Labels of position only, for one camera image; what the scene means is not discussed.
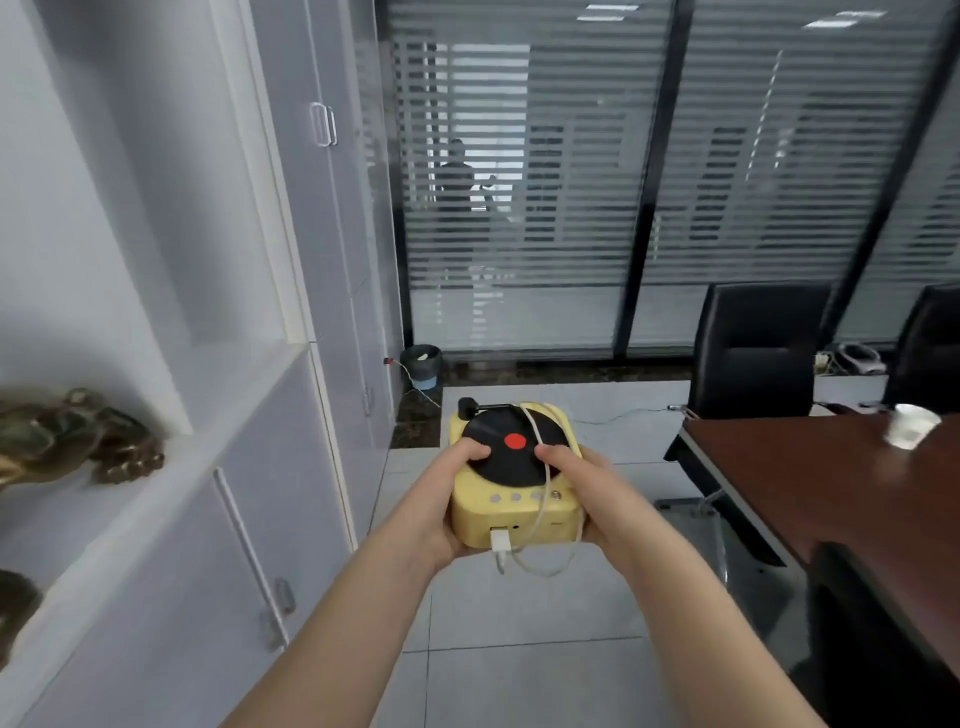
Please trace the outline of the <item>person's right forearm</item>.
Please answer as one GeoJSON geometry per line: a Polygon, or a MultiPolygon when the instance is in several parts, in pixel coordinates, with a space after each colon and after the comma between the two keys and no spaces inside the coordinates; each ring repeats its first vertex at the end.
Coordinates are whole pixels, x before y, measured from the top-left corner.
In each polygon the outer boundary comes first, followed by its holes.
{"type": "Polygon", "coordinates": [[[689,728],[827,728],[699,552],[652,518],[627,527],[622,573],[689,728]]]}

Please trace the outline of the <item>brown conference table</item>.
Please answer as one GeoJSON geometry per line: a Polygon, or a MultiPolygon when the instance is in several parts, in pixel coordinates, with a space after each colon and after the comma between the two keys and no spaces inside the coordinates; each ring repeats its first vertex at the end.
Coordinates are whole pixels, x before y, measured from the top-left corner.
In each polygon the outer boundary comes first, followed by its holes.
{"type": "Polygon", "coordinates": [[[886,415],[688,419],[678,434],[781,555],[849,549],[960,680],[960,414],[914,450],[886,415]]]}

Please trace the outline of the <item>person's left hand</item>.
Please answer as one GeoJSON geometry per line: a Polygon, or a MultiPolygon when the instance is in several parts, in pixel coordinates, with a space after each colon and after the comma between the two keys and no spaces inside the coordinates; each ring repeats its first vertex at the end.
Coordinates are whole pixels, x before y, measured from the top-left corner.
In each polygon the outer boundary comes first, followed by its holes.
{"type": "Polygon", "coordinates": [[[473,553],[453,533],[450,502],[454,481],[462,469],[441,469],[440,451],[414,480],[398,504],[377,528],[389,552],[404,565],[430,578],[455,559],[473,553]]]}

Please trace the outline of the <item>bronze animal figurine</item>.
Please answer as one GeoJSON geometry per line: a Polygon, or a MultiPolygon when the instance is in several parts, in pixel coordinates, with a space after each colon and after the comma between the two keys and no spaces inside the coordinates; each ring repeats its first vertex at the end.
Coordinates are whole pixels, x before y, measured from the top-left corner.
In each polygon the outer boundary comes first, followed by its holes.
{"type": "Polygon", "coordinates": [[[161,470],[162,437],[139,418],[78,387],[61,398],[0,395],[0,491],[61,480],[87,463],[99,484],[161,470]]]}

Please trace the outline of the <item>dark waste bin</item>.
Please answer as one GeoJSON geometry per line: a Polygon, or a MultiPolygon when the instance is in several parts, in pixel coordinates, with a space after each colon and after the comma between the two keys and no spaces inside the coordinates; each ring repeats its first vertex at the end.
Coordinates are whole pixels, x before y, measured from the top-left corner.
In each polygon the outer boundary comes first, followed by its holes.
{"type": "Polygon", "coordinates": [[[415,390],[433,390],[444,369],[442,350],[430,344],[408,346],[401,352],[398,365],[415,390]]]}

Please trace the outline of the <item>yellow record player speaker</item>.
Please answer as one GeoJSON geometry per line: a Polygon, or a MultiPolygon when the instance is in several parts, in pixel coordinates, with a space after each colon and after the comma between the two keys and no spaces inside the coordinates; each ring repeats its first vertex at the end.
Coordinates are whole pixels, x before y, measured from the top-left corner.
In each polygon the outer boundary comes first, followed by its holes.
{"type": "Polygon", "coordinates": [[[580,449],[560,408],[462,397],[448,434],[450,445],[465,437],[491,448],[485,460],[469,463],[454,481],[451,527],[465,546],[490,550],[495,532],[509,536],[511,554],[582,539],[586,514],[570,482],[535,455],[540,444],[580,449]]]}

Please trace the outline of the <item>tall white cabinet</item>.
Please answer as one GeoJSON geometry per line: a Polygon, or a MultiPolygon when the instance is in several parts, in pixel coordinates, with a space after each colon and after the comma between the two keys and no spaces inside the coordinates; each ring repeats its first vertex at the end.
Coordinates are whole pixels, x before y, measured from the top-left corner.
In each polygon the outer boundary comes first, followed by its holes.
{"type": "Polygon", "coordinates": [[[396,407],[346,0],[247,0],[298,256],[311,355],[354,544],[370,532],[396,407]]]}

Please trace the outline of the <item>black office chair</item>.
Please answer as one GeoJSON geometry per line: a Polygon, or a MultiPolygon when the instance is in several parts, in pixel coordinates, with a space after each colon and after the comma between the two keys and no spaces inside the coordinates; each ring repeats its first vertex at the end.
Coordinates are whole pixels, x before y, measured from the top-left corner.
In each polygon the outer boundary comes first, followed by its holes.
{"type": "Polygon", "coordinates": [[[814,362],[831,286],[816,282],[708,286],[683,416],[801,417],[814,399],[814,362]]]}
{"type": "Polygon", "coordinates": [[[960,282],[923,288],[896,342],[881,398],[860,403],[870,410],[895,405],[960,414],[960,282]]]}

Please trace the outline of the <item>white paper cup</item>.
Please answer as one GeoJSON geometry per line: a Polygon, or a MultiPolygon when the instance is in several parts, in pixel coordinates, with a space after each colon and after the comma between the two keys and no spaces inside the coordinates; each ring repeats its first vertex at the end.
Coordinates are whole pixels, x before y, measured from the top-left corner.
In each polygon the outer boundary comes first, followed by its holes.
{"type": "Polygon", "coordinates": [[[883,440],[893,448],[912,452],[941,423],[942,417],[927,408],[898,403],[891,410],[883,440]]]}

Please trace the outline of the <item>dark figurine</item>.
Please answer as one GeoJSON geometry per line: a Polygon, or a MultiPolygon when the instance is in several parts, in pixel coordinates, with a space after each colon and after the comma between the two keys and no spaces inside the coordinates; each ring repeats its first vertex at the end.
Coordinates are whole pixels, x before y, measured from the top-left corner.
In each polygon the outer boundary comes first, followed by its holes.
{"type": "Polygon", "coordinates": [[[19,632],[37,612],[43,592],[27,576],[0,569],[0,672],[11,661],[19,632]]]}

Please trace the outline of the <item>person's left forearm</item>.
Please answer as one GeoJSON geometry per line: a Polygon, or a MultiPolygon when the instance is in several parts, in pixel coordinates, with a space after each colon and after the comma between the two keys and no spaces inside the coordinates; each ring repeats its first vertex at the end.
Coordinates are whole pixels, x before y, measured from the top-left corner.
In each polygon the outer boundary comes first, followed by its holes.
{"type": "Polygon", "coordinates": [[[220,728],[369,728],[427,588],[456,551],[441,518],[392,514],[220,728]]]}

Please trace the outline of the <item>person's right hand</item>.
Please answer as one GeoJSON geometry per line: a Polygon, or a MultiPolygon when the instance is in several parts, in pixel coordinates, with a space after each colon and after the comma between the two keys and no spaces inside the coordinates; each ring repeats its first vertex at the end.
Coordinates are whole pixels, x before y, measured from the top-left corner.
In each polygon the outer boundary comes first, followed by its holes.
{"type": "Polygon", "coordinates": [[[568,480],[585,513],[583,540],[603,552],[606,560],[627,581],[641,559],[644,545],[660,516],[654,506],[601,453],[593,451],[593,475],[568,480]]]}

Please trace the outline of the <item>white shelf cabinet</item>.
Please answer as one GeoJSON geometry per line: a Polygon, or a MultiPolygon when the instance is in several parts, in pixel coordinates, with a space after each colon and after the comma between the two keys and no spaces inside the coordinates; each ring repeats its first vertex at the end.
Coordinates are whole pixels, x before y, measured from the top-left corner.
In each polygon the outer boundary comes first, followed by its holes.
{"type": "Polygon", "coordinates": [[[0,396],[163,440],[0,491],[42,603],[0,728],[213,728],[292,640],[270,551],[350,551],[248,0],[0,0],[0,396]]]}

